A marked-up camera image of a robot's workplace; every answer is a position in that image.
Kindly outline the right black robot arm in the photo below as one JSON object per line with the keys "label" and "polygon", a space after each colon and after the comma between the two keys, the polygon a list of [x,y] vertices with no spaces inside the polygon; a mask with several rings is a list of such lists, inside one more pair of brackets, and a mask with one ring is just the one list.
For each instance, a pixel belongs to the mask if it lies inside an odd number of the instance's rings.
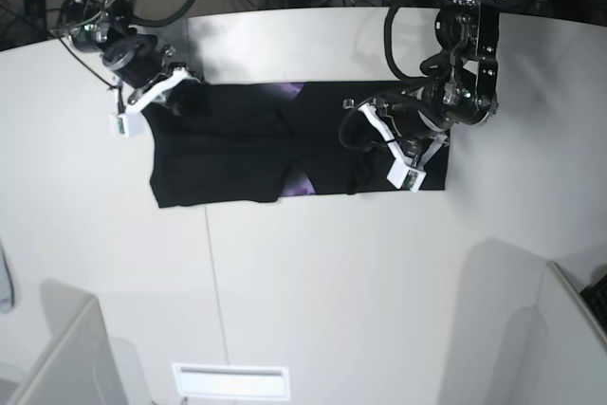
{"label": "right black robot arm", "polygon": [[180,20],[195,0],[185,0],[172,14],[146,19],[135,13],[136,0],[64,0],[55,33],[81,53],[98,53],[106,70],[133,89],[125,99],[118,93],[118,112],[140,112],[152,103],[165,105],[176,116],[195,111],[194,95],[203,83],[185,64],[171,63],[175,49],[161,46],[141,28],[165,28]]}

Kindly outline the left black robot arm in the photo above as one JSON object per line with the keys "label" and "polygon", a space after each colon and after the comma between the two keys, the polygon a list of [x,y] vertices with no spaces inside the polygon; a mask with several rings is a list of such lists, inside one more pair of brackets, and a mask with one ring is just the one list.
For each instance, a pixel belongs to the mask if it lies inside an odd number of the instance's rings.
{"label": "left black robot arm", "polygon": [[480,124],[497,110],[501,12],[534,0],[437,0],[441,50],[421,63],[418,77],[402,72],[393,52],[396,14],[413,1],[394,0],[384,20],[385,59],[401,87],[349,105],[339,140],[359,153],[403,153],[415,171],[446,170],[452,126]]}

